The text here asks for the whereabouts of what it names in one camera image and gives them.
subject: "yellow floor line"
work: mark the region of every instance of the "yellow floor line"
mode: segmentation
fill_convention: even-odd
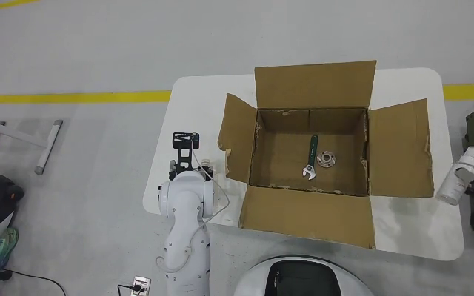
[[[445,85],[443,90],[445,100],[474,100],[474,84]]]
[[[444,99],[474,100],[474,84],[445,85]],[[168,102],[171,91],[0,95],[0,104],[100,104]]]
[[[37,1],[39,0],[12,0],[9,2],[0,3],[0,9],[8,8],[8,7],[16,6],[16,5],[28,4],[31,2],[37,2]]]
[[[0,104],[89,104],[168,102],[171,92],[98,92],[52,95],[0,95]]]

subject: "white table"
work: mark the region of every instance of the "white table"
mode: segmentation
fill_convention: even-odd
[[[247,185],[224,177],[224,152],[217,147],[227,93],[256,107],[253,75],[184,77],[173,86],[143,197],[148,212],[160,213],[158,186],[167,181],[169,162],[176,159],[178,153],[171,145],[173,132],[198,132],[201,147],[196,155],[211,160],[214,176],[226,190],[231,203],[212,222],[238,227]],[[376,70],[371,109],[420,98],[427,99],[436,191],[453,163],[441,78],[437,72],[425,68]],[[218,189],[216,196],[215,211],[226,203]],[[464,251],[457,206],[435,198],[371,196],[370,200],[376,249],[438,260],[454,260]]]

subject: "electrical outlet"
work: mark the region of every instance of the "electrical outlet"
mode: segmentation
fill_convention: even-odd
[[[150,285],[151,285],[151,279],[146,278],[146,277],[137,277],[135,276],[135,279],[133,279],[133,285],[140,285],[142,288],[144,288],[143,292],[139,291],[132,291],[132,294],[130,296],[148,296],[148,293],[150,292]]]

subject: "green wrench handle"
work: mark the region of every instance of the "green wrench handle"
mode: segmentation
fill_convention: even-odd
[[[312,167],[314,167],[316,160],[316,149],[318,149],[318,135],[313,135],[310,144],[310,157],[308,158],[308,164]]]

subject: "box flap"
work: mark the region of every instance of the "box flap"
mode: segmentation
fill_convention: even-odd
[[[240,227],[375,246],[368,197],[248,186]]]
[[[376,61],[255,68],[258,108],[368,107]]]
[[[430,198],[431,166],[426,99],[369,110],[371,195]]]
[[[227,94],[218,146],[226,152],[228,178],[245,183],[249,180],[256,115],[255,108]]]

